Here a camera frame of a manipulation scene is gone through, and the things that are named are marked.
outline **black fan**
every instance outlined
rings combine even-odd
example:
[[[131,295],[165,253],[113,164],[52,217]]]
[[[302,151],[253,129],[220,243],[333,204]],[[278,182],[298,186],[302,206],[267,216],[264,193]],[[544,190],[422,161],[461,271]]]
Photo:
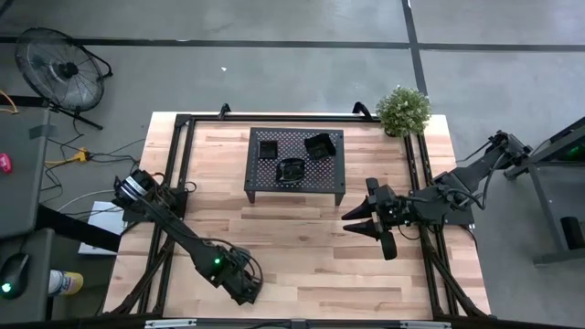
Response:
[[[101,73],[95,59],[108,67],[107,74]],[[30,88],[53,111],[102,129],[80,113],[96,107],[103,97],[103,81],[112,76],[112,67],[105,60],[66,34],[33,27],[16,42],[16,64]]]

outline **wooden tabletop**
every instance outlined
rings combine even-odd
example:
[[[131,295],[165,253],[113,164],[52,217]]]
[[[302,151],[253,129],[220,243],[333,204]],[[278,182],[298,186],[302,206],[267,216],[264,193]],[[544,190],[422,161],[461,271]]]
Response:
[[[142,169],[164,172],[175,116],[175,112],[153,113]],[[334,206],[332,195],[269,192],[257,193],[256,203],[250,204],[243,189],[250,127],[343,129],[346,196],[341,206]],[[432,172],[437,175],[454,168],[446,118],[433,115],[425,135]],[[177,159],[181,159],[183,145],[184,137]],[[253,305],[238,306],[223,289],[215,289],[201,278],[178,247],[165,316],[430,319],[420,241],[405,239],[395,230],[399,255],[386,261],[379,242],[343,231],[345,224],[355,221],[340,217],[363,201],[368,177],[389,184],[399,194],[411,189],[403,140],[387,137],[378,124],[197,122],[187,174],[187,181],[197,183],[197,191],[189,197],[185,222],[199,236],[226,239],[249,249],[263,268],[265,283]],[[424,186],[422,177],[420,185]],[[144,272],[152,231],[153,224],[142,223],[122,238],[105,311],[122,302]],[[415,228],[402,231],[409,237],[418,236]],[[477,306],[489,313],[469,233],[448,226],[444,235],[453,275]],[[446,310],[444,285],[442,280],[437,282]],[[157,286],[158,276],[154,279]],[[153,289],[150,306],[156,293]]]

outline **black perforated tray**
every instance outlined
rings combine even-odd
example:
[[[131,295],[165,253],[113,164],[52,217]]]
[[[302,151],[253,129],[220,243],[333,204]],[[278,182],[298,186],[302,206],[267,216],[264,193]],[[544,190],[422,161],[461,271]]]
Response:
[[[304,148],[304,140],[319,133],[328,133],[335,146],[333,157],[315,161]],[[277,141],[276,159],[259,159],[260,141]],[[305,161],[305,173],[301,182],[286,185],[276,182],[276,165],[285,158]],[[344,158],[344,132],[326,129],[251,128],[246,164],[245,191],[344,193],[346,169]]]

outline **potted plant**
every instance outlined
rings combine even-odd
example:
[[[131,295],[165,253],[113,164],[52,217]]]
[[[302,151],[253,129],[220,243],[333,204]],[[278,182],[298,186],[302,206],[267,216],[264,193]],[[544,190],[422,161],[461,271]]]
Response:
[[[431,102],[418,90],[398,86],[378,102],[376,110],[386,135],[404,137],[424,131],[431,117]]]

